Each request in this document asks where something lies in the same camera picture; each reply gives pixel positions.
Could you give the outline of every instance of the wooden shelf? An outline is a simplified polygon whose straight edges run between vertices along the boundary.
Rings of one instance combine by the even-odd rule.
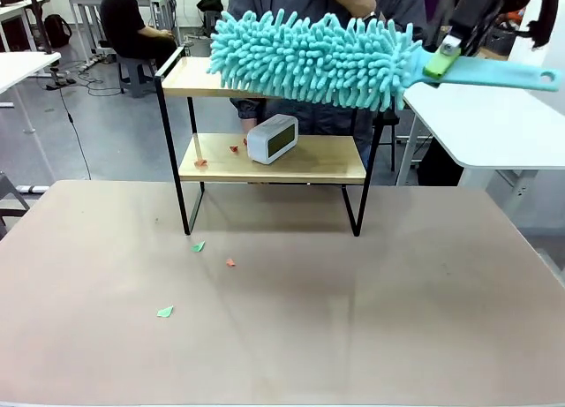
[[[162,82],[163,92],[169,96],[267,98],[265,95],[220,87],[220,73],[206,73],[209,67],[209,57],[180,58]]]
[[[226,133],[193,136],[178,170],[181,180],[351,185],[365,180],[365,167],[351,136],[300,135],[297,145],[270,165],[252,161],[243,138]],[[232,153],[230,146],[238,146],[238,153]],[[199,159],[207,160],[207,166],[195,166]]]

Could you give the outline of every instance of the black metal frame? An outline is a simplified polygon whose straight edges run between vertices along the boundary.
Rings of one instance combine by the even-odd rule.
[[[157,71],[154,76],[155,88],[157,90],[157,98],[159,100],[159,109],[161,110],[162,125],[165,131],[165,139],[167,140],[167,149],[169,151],[170,165],[173,169],[173,180],[175,181],[175,187],[177,189],[178,207],[180,209],[181,219],[183,221],[183,228],[186,235],[190,235],[193,228],[194,222],[196,221],[196,216],[200,209],[200,203],[202,201],[202,196],[204,195],[205,187],[204,182],[200,182],[200,192],[194,201],[192,206],[192,212],[190,219],[186,214],[185,208],[185,197],[183,195],[183,188],[181,186],[180,176],[178,174],[177,156],[175,154],[175,144],[173,141],[172,132],[170,130],[169,113],[167,111],[167,102],[165,101],[165,94],[162,90],[162,81],[167,77],[169,72],[178,63],[180,58],[185,56],[185,48],[179,47],[173,55],[167,60],[167,62]],[[191,119],[192,135],[196,135],[198,130],[196,128],[196,117],[194,115],[194,104],[192,102],[192,97],[187,97],[188,102],[188,112]],[[351,127],[350,135],[353,136],[355,132],[355,125],[357,122],[358,111],[353,110],[353,116],[351,117]],[[347,208],[347,215],[350,218],[351,230],[353,235],[358,237],[361,234],[361,227],[363,225],[363,216],[365,214],[365,206],[367,202],[367,196],[369,193],[369,186],[371,185],[371,177],[373,175],[374,159],[377,154],[377,148],[379,147],[380,136],[382,135],[383,129],[383,119],[382,114],[379,113],[377,119],[375,120],[375,126],[373,129],[373,140],[371,142],[371,151],[369,154],[369,163],[367,164],[367,170],[365,175],[365,181],[363,183],[363,191],[361,192],[361,201],[359,204],[358,217],[355,218],[353,214],[353,209],[351,208],[350,197],[347,193],[347,185],[342,185],[343,200],[345,201],[345,207]]]
[[[351,117],[351,136],[355,133],[355,125],[357,123],[357,113],[356,109],[353,110],[353,116]],[[382,113],[378,113],[377,118],[374,121],[373,129],[373,140],[371,141],[371,151],[369,153],[369,163],[367,164],[367,170],[365,174],[365,181],[363,182],[363,190],[361,192],[361,201],[359,203],[359,210],[357,219],[353,214],[353,209],[351,208],[350,196],[347,193],[347,185],[342,185],[343,200],[345,201],[345,208],[347,208],[347,216],[350,218],[351,231],[353,236],[358,237],[361,234],[361,227],[363,226],[363,217],[365,215],[365,206],[367,203],[367,196],[369,195],[369,186],[371,186],[371,177],[373,176],[374,169],[374,158],[377,155],[377,148],[379,147],[380,137],[382,136],[382,129],[384,121],[382,118]]]
[[[175,154],[175,142],[173,135],[170,131],[169,112],[167,111],[167,102],[165,101],[165,93],[162,91],[162,81],[167,77],[172,68],[178,63],[180,58],[185,56],[185,47],[181,46],[170,56],[169,60],[157,71],[154,76],[155,88],[157,90],[157,99],[159,100],[159,109],[161,110],[162,127],[165,131],[165,139],[167,140],[167,149],[169,150],[170,166],[173,169],[173,180],[175,181],[175,188],[177,189],[178,207],[180,209],[180,216],[183,221],[183,228],[185,235],[190,235],[194,228],[194,222],[200,208],[202,195],[204,195],[204,182],[200,182],[200,193],[196,197],[194,206],[192,207],[191,218],[186,215],[185,197],[183,195],[183,187],[180,184],[180,176],[178,175],[177,156]],[[194,104],[192,98],[188,100],[188,111],[191,116],[192,135],[197,133],[196,118],[194,116]]]

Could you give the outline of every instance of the chair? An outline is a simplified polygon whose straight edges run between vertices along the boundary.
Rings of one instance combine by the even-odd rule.
[[[120,81],[120,91],[124,89],[132,92],[133,98],[140,98],[147,90],[154,90],[154,70],[151,60],[139,60],[138,58],[125,58],[116,54],[117,74]],[[145,74],[143,66],[146,65],[151,72],[151,77]],[[122,67],[127,70],[127,77],[124,76]]]
[[[24,207],[24,210],[21,209],[13,209],[13,208],[0,208],[0,240],[6,235],[6,222],[4,221],[5,217],[22,217],[27,210],[29,210],[29,206],[26,203],[26,200],[19,194],[18,190],[11,184],[8,177],[0,171],[0,200],[4,198],[8,194],[13,194],[16,197],[16,200],[20,202],[20,204]]]

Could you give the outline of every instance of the green paper scrap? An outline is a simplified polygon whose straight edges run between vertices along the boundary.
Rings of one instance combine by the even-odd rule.
[[[200,251],[202,251],[202,248],[204,248],[204,244],[205,244],[205,243],[206,243],[206,241],[202,241],[202,242],[200,242],[199,244],[193,245],[193,246],[192,246],[192,250],[193,250],[194,252],[200,252]]]
[[[157,312],[157,317],[169,317],[173,313],[173,305],[171,307],[163,308]]]

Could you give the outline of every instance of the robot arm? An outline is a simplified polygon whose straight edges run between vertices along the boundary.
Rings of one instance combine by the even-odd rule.
[[[444,56],[473,56],[484,44],[486,35],[499,14],[523,9],[530,0],[456,0],[456,8],[449,24],[451,30],[439,50]],[[539,19],[529,24],[522,37],[532,38],[534,48],[549,42],[554,29],[559,0],[543,0]]]

